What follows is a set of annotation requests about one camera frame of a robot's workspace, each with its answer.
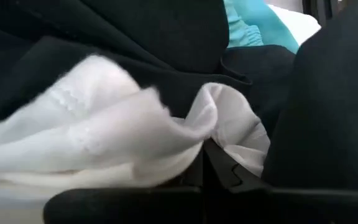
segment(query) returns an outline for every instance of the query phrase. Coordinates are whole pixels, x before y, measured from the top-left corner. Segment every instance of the white fabric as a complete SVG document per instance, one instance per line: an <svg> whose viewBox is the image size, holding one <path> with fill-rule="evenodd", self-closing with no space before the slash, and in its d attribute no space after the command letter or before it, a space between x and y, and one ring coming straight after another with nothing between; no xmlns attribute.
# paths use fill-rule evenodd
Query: white fabric
<svg viewBox="0 0 358 224"><path fill-rule="evenodd" d="M238 91L207 83L186 119L175 119L157 90L93 55L0 122L0 205L42 208L72 188L155 186L183 172L211 136L260 175L270 141Z"/></svg>
<svg viewBox="0 0 358 224"><path fill-rule="evenodd" d="M273 5L269 5L269 7L287 26L299 46L317 33L321 28L313 16L290 11L288 9L282 9Z"/></svg>

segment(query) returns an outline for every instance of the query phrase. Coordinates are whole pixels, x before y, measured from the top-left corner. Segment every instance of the teal fabric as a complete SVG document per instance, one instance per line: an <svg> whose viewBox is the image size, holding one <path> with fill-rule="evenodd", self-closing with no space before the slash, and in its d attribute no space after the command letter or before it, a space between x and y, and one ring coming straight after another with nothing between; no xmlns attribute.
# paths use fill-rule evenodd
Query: teal fabric
<svg viewBox="0 0 358 224"><path fill-rule="evenodd" d="M227 47L261 46L262 36L257 26L248 26L234 9L232 0L224 0L229 23L229 45Z"/></svg>
<svg viewBox="0 0 358 224"><path fill-rule="evenodd" d="M246 24L255 25L259 28L265 45L281 45L293 53L298 51L299 45L293 38L291 32L264 0L231 1L238 16L240 16Z"/></svg>

